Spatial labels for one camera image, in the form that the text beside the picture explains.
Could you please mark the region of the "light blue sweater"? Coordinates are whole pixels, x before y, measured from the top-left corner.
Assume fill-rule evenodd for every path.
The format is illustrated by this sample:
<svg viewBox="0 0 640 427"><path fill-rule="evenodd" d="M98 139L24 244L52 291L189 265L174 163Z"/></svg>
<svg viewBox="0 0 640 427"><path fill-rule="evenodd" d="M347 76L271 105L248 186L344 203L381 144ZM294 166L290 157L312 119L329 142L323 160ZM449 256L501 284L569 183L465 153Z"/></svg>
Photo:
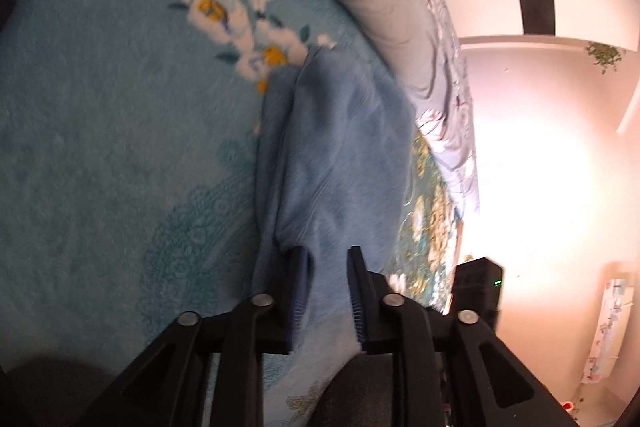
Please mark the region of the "light blue sweater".
<svg viewBox="0 0 640 427"><path fill-rule="evenodd" d="M312 48L269 79L256 160L255 294L273 297L276 346L350 309L347 251L381 269L393 252L410 176L414 110L384 68Z"/></svg>

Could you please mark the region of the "black folded garment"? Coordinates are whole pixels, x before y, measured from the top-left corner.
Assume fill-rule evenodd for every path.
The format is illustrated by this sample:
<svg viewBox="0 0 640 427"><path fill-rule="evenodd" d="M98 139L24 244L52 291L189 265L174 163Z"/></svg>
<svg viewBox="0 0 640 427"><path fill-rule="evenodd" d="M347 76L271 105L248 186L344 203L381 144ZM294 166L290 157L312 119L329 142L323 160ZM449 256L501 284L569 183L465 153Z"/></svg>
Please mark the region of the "black folded garment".
<svg viewBox="0 0 640 427"><path fill-rule="evenodd" d="M392 388L391 355L356 355L324 389L307 425L390 427Z"/></svg>

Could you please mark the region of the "grey floral duvet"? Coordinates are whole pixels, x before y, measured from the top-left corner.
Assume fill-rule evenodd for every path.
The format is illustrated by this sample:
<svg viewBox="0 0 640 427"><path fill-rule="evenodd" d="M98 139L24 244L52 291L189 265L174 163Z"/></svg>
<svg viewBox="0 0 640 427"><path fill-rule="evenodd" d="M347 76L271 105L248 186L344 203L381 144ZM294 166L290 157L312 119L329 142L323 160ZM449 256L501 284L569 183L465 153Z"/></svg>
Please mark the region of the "grey floral duvet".
<svg viewBox="0 0 640 427"><path fill-rule="evenodd" d="M405 87L463 220L480 207L473 100L445 0L340 0Z"/></svg>

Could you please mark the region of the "teal floral bed blanket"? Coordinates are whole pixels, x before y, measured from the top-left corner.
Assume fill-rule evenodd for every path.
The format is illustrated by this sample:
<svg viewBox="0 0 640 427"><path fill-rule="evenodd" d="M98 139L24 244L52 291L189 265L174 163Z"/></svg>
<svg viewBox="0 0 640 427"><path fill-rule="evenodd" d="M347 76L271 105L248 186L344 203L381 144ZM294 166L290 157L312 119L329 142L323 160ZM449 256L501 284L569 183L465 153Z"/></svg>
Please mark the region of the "teal floral bed blanket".
<svg viewBox="0 0 640 427"><path fill-rule="evenodd" d="M337 0L218 1L382 66ZM17 0L1 33L10 425L70 425L180 312L247 295L260 113L257 79L183 0Z"/></svg>

